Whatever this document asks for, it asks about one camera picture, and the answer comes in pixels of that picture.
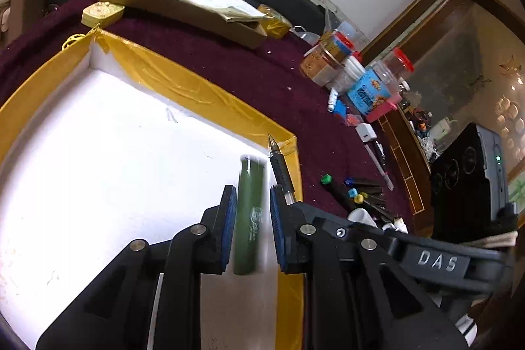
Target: brown cloth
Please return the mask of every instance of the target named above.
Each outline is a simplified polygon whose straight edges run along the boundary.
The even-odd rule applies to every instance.
[[[74,33],[86,33],[82,10],[96,0],[72,0],[40,20],[0,54],[0,104]],[[388,209],[413,224],[403,178],[387,151],[389,191],[355,130],[326,111],[328,93],[301,75],[299,64],[309,45],[292,34],[268,39],[252,51],[178,21],[126,8],[108,31],[149,48],[219,85],[293,132],[298,139],[304,201],[347,216],[320,185],[324,174],[375,179],[385,191]],[[381,130],[378,139],[388,147]]]

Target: black speaker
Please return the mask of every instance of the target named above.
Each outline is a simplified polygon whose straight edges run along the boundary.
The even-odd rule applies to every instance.
[[[470,123],[431,166],[432,238],[471,242],[516,230],[500,136]]]

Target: green bottle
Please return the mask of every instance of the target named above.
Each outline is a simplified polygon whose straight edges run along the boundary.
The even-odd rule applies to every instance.
[[[241,166],[235,218],[234,273],[245,275],[253,273],[257,267],[264,164],[255,157],[242,157]]]

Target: white power adapter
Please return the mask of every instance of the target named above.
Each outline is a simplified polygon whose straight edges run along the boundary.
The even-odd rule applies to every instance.
[[[368,143],[377,138],[374,128],[372,128],[370,124],[359,124],[355,127],[355,130],[358,132],[359,138],[363,143]]]

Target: pen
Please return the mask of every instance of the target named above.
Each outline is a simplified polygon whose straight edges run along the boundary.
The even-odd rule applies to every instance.
[[[326,174],[321,178],[321,186],[333,196],[333,198],[341,205],[346,212],[351,213],[355,210],[355,203],[353,198],[347,194],[347,189],[342,184],[337,184],[332,179],[332,175]]]
[[[277,184],[283,186],[284,199],[287,205],[297,202],[294,194],[292,178],[286,166],[284,156],[279,150],[279,146],[271,135],[268,135],[268,150],[270,151],[270,163],[274,170]]]
[[[386,169],[387,168],[387,162],[386,162],[386,159],[385,159],[385,153],[383,152],[383,147],[381,146],[381,144],[379,144],[377,142],[377,140],[374,140],[374,141],[372,141],[372,148],[374,149],[375,156],[376,156],[377,160],[379,161],[379,164],[381,165],[383,170]]]
[[[383,171],[383,168],[381,167],[381,165],[379,164],[379,161],[377,160],[376,156],[374,155],[374,153],[372,152],[372,149],[369,148],[368,144],[365,144],[364,145],[364,148],[367,150],[368,154],[370,155],[370,158],[372,159],[372,161],[375,163],[376,167],[377,167],[377,170],[379,171],[379,173],[383,176],[383,179],[385,180],[385,182],[387,183],[387,186],[388,186],[388,189],[390,191],[394,190],[394,184],[392,182],[392,180],[390,180],[390,177],[389,175]]]
[[[383,195],[383,189],[381,187],[357,186],[355,189],[358,191],[358,193],[366,193],[367,195],[375,195],[377,197],[381,197]]]
[[[367,211],[369,214],[376,214],[378,216],[380,216],[380,218],[384,218],[386,221],[385,222],[389,222],[389,223],[393,223],[394,222],[394,217],[392,214],[390,214],[388,211],[386,211],[385,209],[382,209],[380,208],[379,206],[377,206],[375,203],[373,202],[369,202],[367,201],[366,199],[363,200],[363,205],[368,208]]]
[[[381,187],[378,182],[368,178],[348,177],[345,179],[347,187]]]
[[[374,202],[378,205],[386,206],[387,201],[384,199],[381,199],[378,195],[370,194],[366,191],[358,191],[356,188],[351,188],[347,192],[348,196],[351,198],[355,198],[357,195],[363,195],[365,199],[368,199],[370,202]]]

